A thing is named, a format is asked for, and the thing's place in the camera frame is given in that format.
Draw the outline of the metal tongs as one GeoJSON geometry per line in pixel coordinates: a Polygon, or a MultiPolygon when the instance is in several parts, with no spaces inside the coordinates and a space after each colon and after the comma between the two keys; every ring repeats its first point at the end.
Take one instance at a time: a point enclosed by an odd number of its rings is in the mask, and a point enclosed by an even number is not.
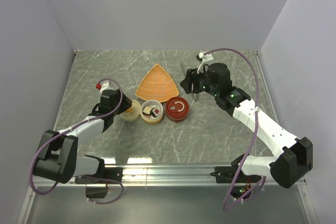
{"type": "MultiPolygon", "coordinates": [[[[202,69],[200,68],[200,62],[197,63],[197,66],[196,66],[196,74],[194,75],[194,77],[198,77],[201,73],[203,73],[202,69]]],[[[181,67],[181,70],[182,70],[182,73],[183,73],[183,80],[181,82],[183,82],[187,76],[187,67],[186,65],[184,64],[184,62],[182,60],[180,60],[180,67],[181,67]]],[[[191,92],[190,94],[192,95],[192,99],[194,101],[197,100],[198,98],[198,94],[195,92],[195,90],[197,89],[196,87],[196,80],[193,80],[191,82],[191,92]]]]}

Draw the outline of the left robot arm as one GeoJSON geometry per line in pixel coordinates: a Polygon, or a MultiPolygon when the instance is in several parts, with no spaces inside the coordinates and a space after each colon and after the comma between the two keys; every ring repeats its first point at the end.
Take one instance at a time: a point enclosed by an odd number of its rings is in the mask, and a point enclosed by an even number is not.
{"type": "Polygon", "coordinates": [[[59,132],[47,130],[42,134],[31,164],[31,174],[62,184],[79,176],[76,172],[79,143],[105,132],[113,124],[114,117],[131,105],[132,100],[120,89],[104,90],[100,102],[83,121],[59,132]]]}

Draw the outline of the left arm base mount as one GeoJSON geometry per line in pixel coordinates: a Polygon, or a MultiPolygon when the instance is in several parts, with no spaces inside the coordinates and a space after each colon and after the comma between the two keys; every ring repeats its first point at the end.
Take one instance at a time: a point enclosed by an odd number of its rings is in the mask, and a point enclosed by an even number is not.
{"type": "Polygon", "coordinates": [[[100,175],[83,175],[75,178],[76,185],[85,185],[85,194],[87,201],[96,205],[107,205],[116,202],[124,193],[122,184],[122,167],[105,167],[100,175]],[[112,200],[106,199],[108,192],[111,192],[110,186],[120,186],[121,191],[112,200]]]}

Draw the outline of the cream lid with orange handle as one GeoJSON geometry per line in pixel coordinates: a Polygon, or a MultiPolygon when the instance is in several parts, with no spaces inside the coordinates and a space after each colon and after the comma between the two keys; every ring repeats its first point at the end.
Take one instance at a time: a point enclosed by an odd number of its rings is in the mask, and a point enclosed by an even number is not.
{"type": "Polygon", "coordinates": [[[136,100],[132,100],[132,106],[125,112],[121,113],[120,117],[125,121],[131,122],[135,121],[140,116],[140,112],[141,104],[136,100]]]}

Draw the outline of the red lid with white handle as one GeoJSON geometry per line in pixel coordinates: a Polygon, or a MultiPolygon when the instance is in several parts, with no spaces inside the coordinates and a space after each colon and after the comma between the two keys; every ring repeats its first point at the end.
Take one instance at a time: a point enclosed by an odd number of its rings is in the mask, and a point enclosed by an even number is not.
{"type": "Polygon", "coordinates": [[[188,115],[189,110],[189,103],[182,97],[172,97],[165,105],[166,113],[175,117],[188,115]]]}

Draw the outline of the sushi roll red centre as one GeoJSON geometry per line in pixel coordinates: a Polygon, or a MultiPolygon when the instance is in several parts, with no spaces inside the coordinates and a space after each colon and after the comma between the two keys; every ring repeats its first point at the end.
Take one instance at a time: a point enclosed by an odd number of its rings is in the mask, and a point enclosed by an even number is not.
{"type": "Polygon", "coordinates": [[[152,106],[150,110],[150,114],[154,117],[157,118],[160,115],[161,111],[158,106],[152,106]]]}

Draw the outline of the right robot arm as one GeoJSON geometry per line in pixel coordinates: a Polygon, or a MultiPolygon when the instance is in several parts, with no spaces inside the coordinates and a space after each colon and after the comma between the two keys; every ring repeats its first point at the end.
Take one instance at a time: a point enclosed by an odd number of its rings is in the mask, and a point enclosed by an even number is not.
{"type": "Polygon", "coordinates": [[[313,144],[289,133],[256,106],[244,90],[234,86],[224,63],[205,65],[203,71],[187,69],[180,86],[187,94],[206,92],[219,108],[257,133],[271,156],[240,156],[232,162],[232,178],[243,182],[249,176],[271,177],[290,188],[313,168],[313,144]]]}

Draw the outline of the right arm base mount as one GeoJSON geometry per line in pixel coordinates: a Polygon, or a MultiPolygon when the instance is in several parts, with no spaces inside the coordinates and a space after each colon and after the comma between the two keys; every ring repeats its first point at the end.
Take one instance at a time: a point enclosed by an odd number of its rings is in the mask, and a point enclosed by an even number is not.
{"type": "MultiPolygon", "coordinates": [[[[236,169],[231,166],[216,166],[215,171],[210,173],[215,177],[217,184],[231,184],[234,179],[236,169]]],[[[234,186],[230,195],[237,199],[245,192],[251,189],[252,183],[257,183],[261,180],[261,176],[258,175],[244,175],[243,172],[239,172],[239,175],[235,183],[242,184],[242,186],[234,186]]]]}

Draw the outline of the aluminium front rail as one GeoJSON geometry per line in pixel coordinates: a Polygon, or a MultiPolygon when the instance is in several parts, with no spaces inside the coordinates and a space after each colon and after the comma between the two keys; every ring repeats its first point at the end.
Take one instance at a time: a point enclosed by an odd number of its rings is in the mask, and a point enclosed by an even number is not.
{"type": "MultiPolygon", "coordinates": [[[[229,185],[234,173],[229,172],[229,163],[219,164],[130,164],[130,165],[106,165],[107,169],[113,172],[116,168],[121,168],[120,181],[125,187],[130,186],[221,186],[229,185]]],[[[51,187],[55,182],[40,177],[33,177],[36,187],[51,187]]],[[[90,180],[85,178],[71,178],[66,184],[61,186],[88,186],[104,187],[106,182],[90,180]]]]}

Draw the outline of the sushi roll green centre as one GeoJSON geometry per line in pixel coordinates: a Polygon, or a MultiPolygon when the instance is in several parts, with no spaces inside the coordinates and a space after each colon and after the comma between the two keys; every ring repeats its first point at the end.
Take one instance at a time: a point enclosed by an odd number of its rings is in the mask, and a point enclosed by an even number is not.
{"type": "Polygon", "coordinates": [[[144,106],[143,109],[142,109],[142,113],[146,114],[146,115],[150,115],[151,111],[152,111],[152,107],[151,106],[147,106],[147,105],[144,106]]]}

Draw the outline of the woven bamboo tray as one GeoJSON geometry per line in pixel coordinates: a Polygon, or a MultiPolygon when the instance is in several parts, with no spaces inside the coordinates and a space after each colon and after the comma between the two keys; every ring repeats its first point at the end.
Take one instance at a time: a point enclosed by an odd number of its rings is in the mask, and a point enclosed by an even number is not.
{"type": "Polygon", "coordinates": [[[135,95],[141,100],[157,100],[160,103],[179,96],[179,90],[172,77],[156,63],[140,82],[135,95]]]}

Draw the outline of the red bowl silver inside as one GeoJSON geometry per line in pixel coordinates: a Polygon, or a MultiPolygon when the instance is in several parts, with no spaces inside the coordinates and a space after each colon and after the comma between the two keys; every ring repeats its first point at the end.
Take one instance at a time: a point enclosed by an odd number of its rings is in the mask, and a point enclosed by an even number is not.
{"type": "Polygon", "coordinates": [[[166,114],[167,118],[173,122],[182,122],[184,121],[186,118],[187,118],[187,114],[184,115],[184,116],[178,116],[178,117],[175,117],[175,116],[171,116],[169,114],[166,114]]]}

